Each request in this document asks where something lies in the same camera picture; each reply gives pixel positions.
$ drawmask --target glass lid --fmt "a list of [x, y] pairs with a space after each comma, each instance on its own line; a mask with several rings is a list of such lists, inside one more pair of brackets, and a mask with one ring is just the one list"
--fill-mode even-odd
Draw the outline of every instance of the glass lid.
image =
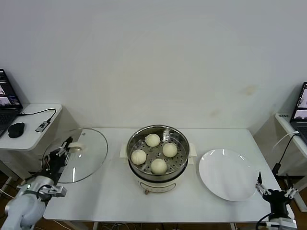
[[106, 159], [108, 145], [105, 136], [92, 128], [78, 128], [63, 133], [46, 149], [42, 166], [48, 166], [48, 154], [53, 151], [65, 152], [66, 166], [63, 167], [59, 183], [81, 181], [96, 172]]

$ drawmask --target wooden floor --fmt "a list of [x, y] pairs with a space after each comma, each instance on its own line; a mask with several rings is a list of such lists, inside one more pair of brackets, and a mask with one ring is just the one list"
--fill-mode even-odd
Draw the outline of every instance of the wooden floor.
[[[7, 180], [7, 177], [0, 173], [0, 183], [4, 183]], [[11, 183], [14, 187], [16, 187], [19, 182]], [[17, 192], [13, 188], [7, 188], [5, 190], [8, 194], [15, 196]], [[301, 193], [302, 198], [307, 203], [307, 188], [304, 189]], [[0, 226], [3, 225], [6, 216], [4, 215], [4, 208], [5, 205], [10, 200], [9, 197], [2, 195], [0, 197]], [[291, 208], [295, 214], [295, 219], [297, 221], [298, 229], [299, 230], [307, 230], [307, 212], [302, 213], [298, 209], [296, 203], [293, 201], [291, 203]], [[92, 229], [93, 223], [85, 222], [85, 224]], [[98, 225], [99, 230], [110, 230], [112, 229], [115, 223], [100, 223]], [[237, 224], [237, 228], [240, 230], [254, 230], [255, 224], [254, 223], [241, 223]], [[66, 228], [60, 226], [59, 224], [50, 221], [41, 219], [35, 229], [43, 229], [43, 230], [65, 230]], [[130, 224], [120, 224], [115, 225], [112, 230], [230, 230], [229, 224], [140, 224], [140, 223], [130, 223]]]

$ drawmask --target computer mouse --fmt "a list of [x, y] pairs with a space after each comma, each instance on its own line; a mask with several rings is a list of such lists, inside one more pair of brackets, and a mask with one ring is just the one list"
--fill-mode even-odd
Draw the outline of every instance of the computer mouse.
[[11, 125], [8, 132], [10, 138], [20, 137], [24, 133], [24, 122]]

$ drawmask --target white plate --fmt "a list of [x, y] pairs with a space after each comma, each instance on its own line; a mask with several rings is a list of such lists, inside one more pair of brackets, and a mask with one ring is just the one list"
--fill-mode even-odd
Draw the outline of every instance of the white plate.
[[205, 185], [217, 196], [230, 201], [243, 201], [254, 195], [257, 171], [240, 154], [229, 149], [205, 153], [199, 164]]

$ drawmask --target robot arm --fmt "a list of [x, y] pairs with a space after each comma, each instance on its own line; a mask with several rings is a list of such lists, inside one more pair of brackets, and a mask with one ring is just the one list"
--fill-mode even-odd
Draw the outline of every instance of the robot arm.
[[67, 190], [63, 186], [55, 186], [59, 180], [59, 170], [65, 166], [69, 157], [68, 138], [61, 147], [44, 157], [46, 162], [39, 175], [20, 188], [16, 197], [5, 207], [8, 215], [2, 230], [30, 230], [42, 218], [46, 203], [51, 197], [65, 196]]
[[290, 185], [287, 191], [267, 189], [262, 184], [261, 173], [259, 173], [256, 189], [271, 205], [271, 213], [266, 216], [269, 221], [261, 222], [261, 219], [256, 225], [256, 230], [259, 226], [266, 226], [270, 230], [296, 230], [296, 221], [288, 216], [287, 205], [292, 201], [297, 189], [293, 185]]

